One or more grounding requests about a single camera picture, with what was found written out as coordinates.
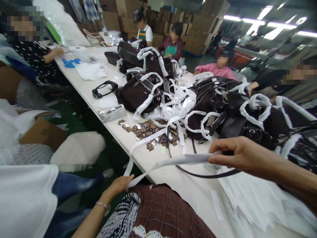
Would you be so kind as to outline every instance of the shoe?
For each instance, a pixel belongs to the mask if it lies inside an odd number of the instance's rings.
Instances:
[[[113,174],[115,173],[115,170],[114,169],[107,169],[105,170],[102,175],[103,177],[105,178],[105,181],[109,178],[111,178],[113,176]]]

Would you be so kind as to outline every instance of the white work table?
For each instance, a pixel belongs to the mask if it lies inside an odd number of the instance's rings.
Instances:
[[[96,48],[89,48],[89,50],[95,51]],[[74,86],[77,92],[81,97],[86,101],[88,106],[93,110],[96,116],[99,118],[98,111],[105,111],[106,109],[99,108],[94,106],[96,98],[92,95],[92,90],[105,82],[106,80],[113,80],[116,77],[122,77],[123,74],[120,73],[117,68],[109,63],[108,67],[108,77],[103,78],[99,81],[84,81],[78,72],[75,69],[66,68],[61,58],[56,59],[57,64],[59,65],[63,74],[67,77],[70,83]],[[186,73],[181,80],[189,80],[192,77],[191,73]],[[100,93],[107,93],[108,89],[100,89]],[[145,119],[141,118],[140,121],[134,121],[133,113],[127,111],[127,116],[122,118],[130,126],[136,125],[138,122],[144,122]],[[125,150],[128,154],[129,149],[138,141],[133,132],[128,133],[121,126],[118,125],[118,120],[105,123],[104,126],[112,134],[118,144]],[[198,142],[195,141],[195,146],[197,153],[207,153],[211,145],[211,141],[208,141],[204,144],[198,145]],[[149,171],[152,166],[157,161],[169,159],[169,153],[167,149],[162,149],[161,144],[154,146],[154,150],[149,151],[146,149],[146,145],[140,145],[134,149],[132,157],[135,164],[139,167],[142,172]],[[170,146],[172,156],[181,155],[182,150],[178,143],[177,146]],[[192,154],[193,147],[191,139],[186,140],[186,153]],[[210,173],[205,169],[203,165],[183,165],[183,168],[187,169],[190,172],[201,174],[201,175],[210,175]],[[173,190],[175,190],[197,213],[197,215],[206,223],[206,225],[211,229],[211,231],[216,235],[217,238],[233,238],[235,237],[234,229],[229,220],[225,207],[223,205],[220,194],[218,193],[220,209],[224,215],[223,221],[218,221],[213,201],[210,195],[210,191],[220,191],[222,189],[218,179],[203,179],[190,176],[178,170],[175,166],[167,166],[158,170],[154,170],[148,174],[148,178],[154,184],[166,183]],[[301,237],[298,234],[291,232],[290,230],[276,226],[279,230],[268,231],[266,235],[268,237]]]

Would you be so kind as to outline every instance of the person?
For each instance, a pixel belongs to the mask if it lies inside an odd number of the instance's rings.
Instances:
[[[301,80],[309,79],[317,74],[317,55],[302,60],[301,64],[294,65],[290,70],[274,70],[260,78],[255,79],[249,86],[250,95],[261,93],[272,101],[277,95],[281,95],[290,91]]]
[[[146,40],[148,46],[152,45],[153,33],[149,25],[146,24],[146,18],[144,16],[144,8],[141,6],[140,9],[134,11],[134,23],[138,25],[139,32],[137,39]]]
[[[218,34],[215,36],[214,40],[211,43],[211,47],[215,48],[219,45],[223,32],[224,32],[223,30],[218,32]]]
[[[7,12],[7,41],[15,51],[38,73],[42,83],[69,85],[69,81],[54,61],[64,54],[60,47],[49,49],[41,44],[44,22],[33,21],[30,12],[12,7]]]
[[[226,47],[234,49],[238,44],[239,36],[234,36],[232,40],[226,45]]]
[[[157,48],[159,51],[165,51],[164,58],[173,57],[177,61],[181,58],[184,48],[184,42],[180,38],[182,33],[183,24],[175,22],[172,25],[170,36]]]
[[[242,37],[241,41],[238,43],[239,46],[245,46],[247,43],[250,42],[252,35],[255,33],[255,31],[251,31],[250,34],[245,35],[244,37]]]
[[[82,178],[59,173],[56,165],[0,166],[0,189],[5,194],[0,197],[1,237],[64,237],[80,226],[94,204],[70,213],[56,208],[73,195],[101,187],[113,174],[108,169]]]
[[[209,149],[233,151],[233,156],[217,154],[209,163],[236,168],[253,176],[275,182],[292,190],[317,214],[317,175],[284,159],[246,137],[218,139]],[[85,221],[72,238],[96,237],[101,220],[112,199],[126,190],[134,175],[120,177],[103,192]],[[214,237],[193,209],[166,185],[136,186],[117,206],[100,230],[106,237]]]
[[[211,72],[215,76],[222,76],[229,79],[236,80],[234,75],[232,74],[231,68],[228,67],[228,63],[234,56],[234,51],[229,48],[225,48],[220,52],[217,63],[211,63],[207,65],[197,66],[195,69],[195,74],[203,73],[203,72]]]

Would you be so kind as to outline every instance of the pink shirt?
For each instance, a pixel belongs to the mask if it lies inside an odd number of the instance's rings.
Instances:
[[[200,70],[201,73],[211,72],[215,76],[223,76],[223,77],[233,79],[236,81],[236,79],[233,76],[232,71],[229,67],[224,67],[223,69],[218,69],[216,63],[197,66],[195,71],[197,71],[197,70]]]

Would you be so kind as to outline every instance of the jeans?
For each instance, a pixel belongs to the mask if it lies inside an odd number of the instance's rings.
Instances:
[[[82,178],[73,174],[59,173],[52,188],[52,193],[58,198],[58,205],[61,205],[68,198],[92,189],[104,182],[102,174],[95,178]],[[44,238],[62,238],[70,231],[76,230],[85,220],[91,209],[80,208],[72,213],[56,211]]]

